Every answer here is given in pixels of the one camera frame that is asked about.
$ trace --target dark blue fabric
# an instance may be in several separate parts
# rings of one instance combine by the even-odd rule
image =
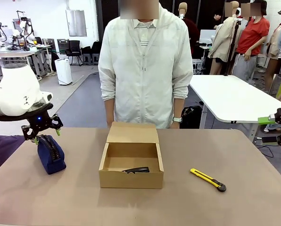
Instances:
[[[0,136],[0,166],[24,141],[23,136]]]
[[[66,168],[66,164],[64,162],[64,152],[59,144],[52,138],[52,136],[48,135],[50,139],[54,142],[60,153],[60,159],[53,161],[50,155],[49,149],[43,144],[41,140],[39,140],[38,144],[38,155],[42,162],[43,167],[45,168],[48,174],[53,174],[60,172]]]

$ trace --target striped shirt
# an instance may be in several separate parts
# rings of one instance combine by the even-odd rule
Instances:
[[[146,23],[140,22],[139,20],[133,20],[133,26],[135,31],[137,31],[143,52],[145,52],[149,44],[150,38],[152,37],[153,32],[156,30],[156,23],[157,20],[153,20]]]

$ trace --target hand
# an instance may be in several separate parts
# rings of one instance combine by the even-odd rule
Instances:
[[[107,120],[107,126],[108,128],[111,128],[112,123],[114,122],[114,119],[112,120]]]
[[[250,59],[250,55],[252,55],[252,50],[248,49],[244,54],[244,60],[248,61]]]
[[[179,122],[176,121],[172,122],[170,129],[179,129]]]

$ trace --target cardboard box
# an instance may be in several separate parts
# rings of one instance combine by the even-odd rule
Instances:
[[[138,167],[149,167],[147,173],[126,173]],[[99,166],[101,187],[163,187],[164,167],[156,127],[153,124],[114,122]]]

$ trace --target purple cloth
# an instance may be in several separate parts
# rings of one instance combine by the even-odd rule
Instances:
[[[0,166],[24,141],[24,136],[0,136]]]

